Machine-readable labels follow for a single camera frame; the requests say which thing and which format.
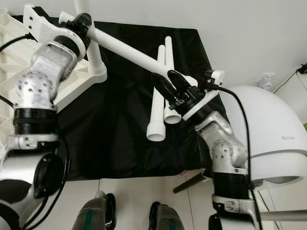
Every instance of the white dome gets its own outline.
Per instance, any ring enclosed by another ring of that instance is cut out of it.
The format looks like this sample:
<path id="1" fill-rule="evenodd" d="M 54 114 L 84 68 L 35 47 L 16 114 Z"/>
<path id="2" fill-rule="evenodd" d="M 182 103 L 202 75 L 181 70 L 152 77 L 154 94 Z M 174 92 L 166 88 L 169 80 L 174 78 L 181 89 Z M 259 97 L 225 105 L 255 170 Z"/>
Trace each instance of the white dome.
<path id="1" fill-rule="evenodd" d="M 261 189 L 307 175 L 307 132 L 293 110 L 278 96 L 254 86 L 229 88 L 241 100 L 248 119 L 252 180 Z M 233 96 L 220 92 L 234 134 L 247 145 L 244 118 Z"/>

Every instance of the cable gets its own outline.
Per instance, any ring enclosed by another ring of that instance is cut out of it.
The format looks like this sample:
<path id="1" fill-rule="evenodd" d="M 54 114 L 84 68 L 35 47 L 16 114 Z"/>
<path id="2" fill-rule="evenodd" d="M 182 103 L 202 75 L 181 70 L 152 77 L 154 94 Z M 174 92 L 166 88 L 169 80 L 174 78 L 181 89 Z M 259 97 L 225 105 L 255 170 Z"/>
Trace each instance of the cable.
<path id="1" fill-rule="evenodd" d="M 8 104 L 10 107 L 14 109 L 14 104 L 9 99 L 6 99 L 5 97 L 0 95 L 0 100 L 2 100 L 3 102 L 5 102 L 6 104 Z"/>
<path id="2" fill-rule="evenodd" d="M 10 46 L 11 44 L 13 44 L 15 42 L 18 42 L 20 40 L 23 40 L 23 39 L 33 39 L 33 40 L 35 40 L 35 38 L 32 36 L 32 34 L 30 34 L 30 33 L 25 34 L 24 36 L 17 37 L 15 39 L 13 39 L 13 40 L 3 44 L 2 46 L 0 46 L 0 52 L 2 52 L 6 47 Z M 11 101 L 9 101 L 8 99 L 6 99 L 5 97 L 1 96 L 1 95 L 0 95 L 0 100 L 4 101 L 10 107 L 14 108 L 14 104 Z"/>
<path id="3" fill-rule="evenodd" d="M 225 88 L 217 86 L 217 85 L 213 85 L 213 89 L 220 90 L 220 91 L 223 91 L 223 92 L 226 92 L 226 93 L 232 95 L 236 99 L 236 101 L 238 102 L 238 104 L 240 106 L 240 109 L 242 111 L 242 114 L 243 114 L 243 117 L 244 117 L 244 121 L 245 121 L 245 126 L 246 126 L 247 145 L 248 145 L 248 185 L 249 185 L 249 189 L 250 189 L 251 195 L 252 195 L 253 200 L 254 200 L 255 211 L 256 211 L 256 218 L 257 218 L 257 221 L 259 223 L 259 228 L 260 228 L 260 230 L 262 230 L 263 228 L 262 228 L 262 223 L 261 223 L 260 212 L 259 212 L 258 204 L 257 204 L 257 201 L 256 201 L 256 196 L 255 196 L 255 193 L 254 193 L 254 186 L 253 186 L 252 181 L 251 181 L 251 160 L 250 160 L 249 127 L 248 127 L 248 120 L 247 120 L 247 117 L 246 117 L 246 114 L 245 114 L 245 111 L 244 111 L 244 107 L 243 107 L 240 99 L 238 98 L 238 96 L 234 92 L 232 92 L 231 90 L 225 89 Z"/>
<path id="4" fill-rule="evenodd" d="M 35 38 L 32 36 L 32 34 L 28 33 L 28 34 L 25 34 L 24 36 L 21 36 L 21 37 L 17 37 L 5 44 L 3 44 L 2 46 L 0 46 L 0 52 L 2 52 L 6 47 L 10 46 L 11 44 L 15 43 L 15 42 L 18 42 L 20 40 L 23 40 L 23 39 L 32 39 L 32 40 L 35 40 Z"/>
<path id="5" fill-rule="evenodd" d="M 284 86 L 291 78 L 292 78 L 292 76 L 293 75 L 297 75 L 297 72 L 298 72 L 298 69 L 293 73 L 293 74 L 291 74 L 291 76 L 280 86 L 280 87 L 278 87 L 278 89 L 274 92 L 274 94 L 282 87 L 282 86 Z"/>
<path id="6" fill-rule="evenodd" d="M 57 200 L 59 199 L 59 196 L 61 195 L 63 188 L 64 188 L 64 185 L 65 185 L 67 178 L 68 178 L 68 173 L 69 173 L 69 168 L 70 168 L 70 163 L 71 163 L 69 146 L 68 146 L 68 143 L 67 143 L 65 137 L 62 135 L 62 133 L 60 131 L 59 124 L 57 126 L 58 126 L 58 130 L 59 130 L 59 137 L 63 140 L 64 146 L 65 146 L 65 149 L 66 149 L 66 160 L 65 160 L 63 182 L 62 182 L 62 185 L 61 185 L 55 199 L 53 200 L 53 202 L 50 205 L 48 211 L 46 212 L 46 214 L 36 224 L 34 224 L 33 226 L 31 226 L 31 227 L 29 227 L 25 230 L 32 230 L 32 229 L 36 228 L 38 225 L 40 225 L 49 216 L 49 214 L 51 213 L 51 211 L 52 211 L 53 207 L 55 206 Z"/>
<path id="7" fill-rule="evenodd" d="M 31 219 L 29 219 L 28 222 L 26 222 L 24 224 L 23 229 L 28 227 L 39 216 L 39 214 L 41 214 L 41 212 L 43 211 L 44 207 L 47 204 L 48 198 L 49 198 L 48 196 L 45 197 L 45 199 L 43 200 L 42 205 L 39 207 L 39 210 L 31 217 Z"/>

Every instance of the white plastic tube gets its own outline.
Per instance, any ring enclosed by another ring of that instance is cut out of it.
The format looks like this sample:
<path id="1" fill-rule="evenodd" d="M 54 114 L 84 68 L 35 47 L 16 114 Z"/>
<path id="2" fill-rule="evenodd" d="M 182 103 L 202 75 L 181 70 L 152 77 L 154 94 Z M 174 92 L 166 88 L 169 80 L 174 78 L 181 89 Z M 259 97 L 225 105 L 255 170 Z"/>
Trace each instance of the white plastic tube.
<path id="1" fill-rule="evenodd" d="M 165 65 L 170 69 L 174 69 L 172 38 L 169 36 L 165 38 Z M 180 114 L 175 110 L 169 109 L 169 103 L 167 100 L 165 100 L 164 120 L 168 124 L 176 124 L 181 120 Z"/>
<path id="2" fill-rule="evenodd" d="M 74 0 L 74 3 L 77 14 L 88 13 L 89 15 L 91 15 L 88 0 Z M 93 30 L 95 29 L 93 18 L 92 18 L 91 28 Z M 106 66 L 101 60 L 98 43 L 95 41 L 91 41 L 91 43 L 87 48 L 86 54 L 89 61 L 88 72 L 92 76 L 99 77 L 100 79 L 102 79 L 101 82 L 104 82 L 107 79 L 107 72 L 106 72 Z"/>
<path id="3" fill-rule="evenodd" d="M 158 62 L 165 63 L 165 46 L 159 46 Z M 146 136 L 151 141 L 162 141 L 165 139 L 165 125 L 163 120 L 164 97 L 154 87 L 153 103 L 150 122 L 147 126 Z"/>
<path id="4" fill-rule="evenodd" d="M 105 32 L 98 29 L 93 29 L 92 27 L 88 30 L 87 36 L 108 50 L 129 61 L 132 61 L 150 72 L 158 73 L 169 80 L 167 72 L 170 70 L 170 68 L 140 52 L 139 50 L 130 47 L 129 45 L 117 40 L 116 38 L 113 38 Z"/>

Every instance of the green stripe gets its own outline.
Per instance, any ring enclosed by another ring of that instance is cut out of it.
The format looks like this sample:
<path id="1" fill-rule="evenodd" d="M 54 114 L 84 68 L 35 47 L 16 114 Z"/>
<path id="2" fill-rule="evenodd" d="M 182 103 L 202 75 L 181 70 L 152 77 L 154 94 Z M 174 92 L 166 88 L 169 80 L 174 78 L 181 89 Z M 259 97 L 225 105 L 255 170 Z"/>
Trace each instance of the green stripe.
<path id="1" fill-rule="evenodd" d="M 93 217 L 93 211 L 89 210 L 86 213 L 86 218 L 85 218 L 83 230 L 90 230 L 91 229 L 92 217 Z"/>
<path id="2" fill-rule="evenodd" d="M 169 227 L 170 227 L 170 230 L 176 230 L 176 226 L 175 226 L 175 224 L 172 222 L 172 220 L 169 221 Z"/>

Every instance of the black tablecloth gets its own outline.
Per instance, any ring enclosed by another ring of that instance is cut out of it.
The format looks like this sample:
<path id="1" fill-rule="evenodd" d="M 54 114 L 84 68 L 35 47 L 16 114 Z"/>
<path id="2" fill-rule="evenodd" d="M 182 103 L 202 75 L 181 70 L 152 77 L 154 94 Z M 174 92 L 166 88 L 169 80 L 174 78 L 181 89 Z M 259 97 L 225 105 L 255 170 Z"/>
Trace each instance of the black tablecloth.
<path id="1" fill-rule="evenodd" d="M 197 30 L 96 22 L 96 27 L 157 58 L 166 36 L 173 40 L 175 69 L 206 81 L 211 69 Z M 59 114 L 72 156 L 70 180 L 175 175 L 211 164 L 206 144 L 189 122 L 166 124 L 166 139 L 146 138 L 153 84 L 151 73 L 100 48 L 108 79 L 95 84 Z M 218 97 L 209 106 L 225 115 Z M 65 156 L 64 145 L 58 150 Z"/>

